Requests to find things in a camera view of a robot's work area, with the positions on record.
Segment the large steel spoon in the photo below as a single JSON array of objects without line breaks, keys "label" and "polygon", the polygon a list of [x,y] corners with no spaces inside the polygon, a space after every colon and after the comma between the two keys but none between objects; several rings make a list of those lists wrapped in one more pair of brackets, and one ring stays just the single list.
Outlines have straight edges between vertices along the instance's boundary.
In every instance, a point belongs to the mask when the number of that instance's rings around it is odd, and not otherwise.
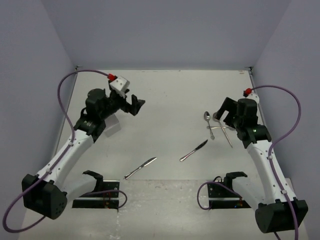
[{"label": "large steel spoon", "polygon": [[223,131],[223,134],[224,134],[226,140],[228,141],[230,147],[233,148],[232,142],[231,142],[223,124],[221,123],[221,121],[219,119],[216,118],[216,116],[217,116],[217,112],[213,113],[212,119],[219,124],[219,126],[220,126],[221,130]]}]

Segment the steel knife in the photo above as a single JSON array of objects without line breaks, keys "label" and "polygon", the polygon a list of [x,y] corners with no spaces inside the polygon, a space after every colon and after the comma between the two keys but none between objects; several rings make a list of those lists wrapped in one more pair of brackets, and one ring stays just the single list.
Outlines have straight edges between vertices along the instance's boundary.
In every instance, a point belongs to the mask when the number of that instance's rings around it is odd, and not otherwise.
[{"label": "steel knife", "polygon": [[187,153],[185,156],[181,157],[179,159],[180,162],[185,161],[185,159],[187,159],[189,156],[191,156],[192,154],[194,154],[196,151],[200,150],[201,148],[203,148],[206,144],[207,144],[208,140],[205,140],[204,142],[202,142],[200,145],[198,145],[195,149],[193,149],[191,152]]},{"label": "steel knife", "polygon": [[137,167],[135,170],[131,171],[130,173],[126,174],[123,179],[127,180],[129,179],[132,175],[134,175],[136,172],[140,171],[142,168],[148,166],[149,164],[151,164],[153,161],[155,161],[157,159],[157,157],[152,157],[150,159],[148,159],[147,161],[145,161],[143,164],[141,164],[139,167]]}]

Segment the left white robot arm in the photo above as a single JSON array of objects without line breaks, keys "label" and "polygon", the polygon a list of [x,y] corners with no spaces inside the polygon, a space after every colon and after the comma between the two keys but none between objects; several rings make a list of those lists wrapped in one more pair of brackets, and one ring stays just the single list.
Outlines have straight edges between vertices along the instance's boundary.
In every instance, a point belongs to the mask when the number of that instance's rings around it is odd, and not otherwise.
[{"label": "left white robot arm", "polygon": [[101,136],[106,128],[105,120],[118,110],[136,116],[145,100],[125,96],[115,90],[106,95],[105,89],[92,89],[87,94],[85,108],[72,126],[72,133],[63,148],[35,175],[27,174],[22,180],[23,204],[26,208],[52,220],[57,219],[68,202],[83,195],[97,197],[103,193],[103,176],[86,170],[78,180],[69,185],[64,182],[80,157]]}]

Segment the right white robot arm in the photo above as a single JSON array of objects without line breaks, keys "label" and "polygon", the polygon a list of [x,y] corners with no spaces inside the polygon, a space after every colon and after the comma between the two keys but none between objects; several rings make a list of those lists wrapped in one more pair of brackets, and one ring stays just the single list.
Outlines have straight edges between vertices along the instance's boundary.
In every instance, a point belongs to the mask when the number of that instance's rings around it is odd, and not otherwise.
[{"label": "right white robot arm", "polygon": [[265,125],[258,123],[258,104],[253,99],[237,101],[226,97],[214,117],[236,130],[238,139],[253,160],[262,186],[250,181],[244,172],[225,176],[223,191],[227,196],[240,195],[253,209],[258,228],[264,234],[298,231],[308,205],[298,199],[289,186],[273,150],[271,135]]}]

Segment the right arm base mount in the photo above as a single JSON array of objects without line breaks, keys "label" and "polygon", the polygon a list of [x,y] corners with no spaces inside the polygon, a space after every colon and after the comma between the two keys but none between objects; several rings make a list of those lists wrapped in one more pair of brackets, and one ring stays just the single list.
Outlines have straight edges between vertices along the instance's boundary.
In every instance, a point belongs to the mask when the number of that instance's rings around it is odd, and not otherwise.
[{"label": "right arm base mount", "polygon": [[[236,178],[247,178],[248,175],[243,171],[229,172],[224,178],[215,177],[213,180],[206,181],[200,185],[196,194],[198,206],[205,211],[215,209],[250,209],[249,204],[234,191],[232,183]],[[209,199],[208,207],[202,206],[200,203],[200,192],[203,187],[207,187]]]}]

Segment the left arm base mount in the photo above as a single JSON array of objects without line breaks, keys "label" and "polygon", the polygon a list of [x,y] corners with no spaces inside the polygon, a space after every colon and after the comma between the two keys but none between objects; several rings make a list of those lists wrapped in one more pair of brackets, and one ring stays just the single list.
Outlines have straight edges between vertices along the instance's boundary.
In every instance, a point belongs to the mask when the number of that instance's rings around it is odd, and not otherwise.
[{"label": "left arm base mount", "polygon": [[86,170],[82,173],[93,177],[95,187],[89,193],[85,193],[72,202],[73,209],[115,209],[124,207],[128,201],[127,195],[120,190],[119,180],[104,180],[97,172]]}]

